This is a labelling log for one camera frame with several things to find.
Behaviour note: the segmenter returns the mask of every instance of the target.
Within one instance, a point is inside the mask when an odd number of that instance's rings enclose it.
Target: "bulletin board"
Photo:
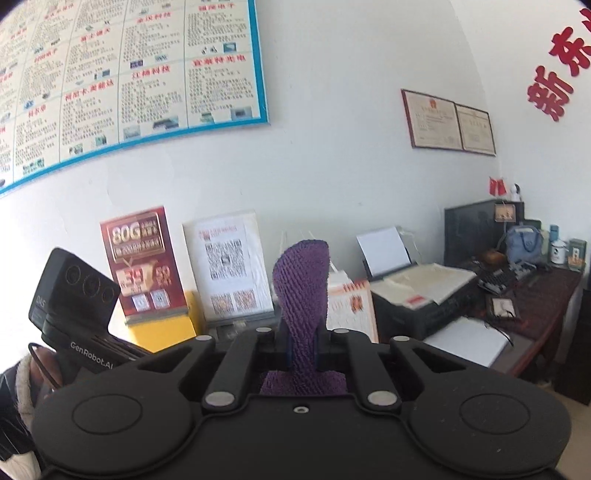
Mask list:
[[[0,194],[118,148],[267,123],[255,0],[27,0],[0,23]]]

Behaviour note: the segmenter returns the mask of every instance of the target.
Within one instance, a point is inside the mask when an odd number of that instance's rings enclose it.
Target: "qr code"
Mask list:
[[[150,309],[150,303],[148,302],[148,297],[142,293],[141,295],[135,295],[131,297],[134,301],[135,309],[138,312],[143,312],[144,310]]]
[[[234,301],[239,312],[256,308],[256,298],[253,290],[235,291]]]
[[[234,305],[232,305],[232,297],[229,293],[223,293],[221,295],[212,295],[213,311],[216,315],[224,315],[226,313],[232,313],[234,311]]]
[[[156,309],[167,309],[170,307],[170,300],[168,299],[166,290],[154,290],[150,292],[150,295],[152,295],[152,301]]]
[[[242,242],[240,240],[206,244],[205,251],[209,260],[209,272],[212,280],[246,277]]]

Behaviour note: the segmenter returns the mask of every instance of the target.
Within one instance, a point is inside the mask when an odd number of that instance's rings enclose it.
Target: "blue bag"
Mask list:
[[[517,225],[507,232],[507,259],[511,263],[519,261],[538,263],[542,260],[542,234],[532,226]]]

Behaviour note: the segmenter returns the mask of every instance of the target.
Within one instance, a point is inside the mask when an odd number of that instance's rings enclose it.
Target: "purple cloth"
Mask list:
[[[291,371],[269,372],[262,395],[344,395],[345,376],[316,371],[314,336],[326,321],[329,246],[305,240],[289,247],[273,268],[273,284],[292,339]]]

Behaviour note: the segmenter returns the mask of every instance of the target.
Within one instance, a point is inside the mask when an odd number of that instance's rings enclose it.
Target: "framed certificate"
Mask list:
[[[456,105],[463,148],[467,152],[496,155],[491,118],[487,112]]]
[[[402,90],[413,148],[462,150],[456,104],[425,93]]]

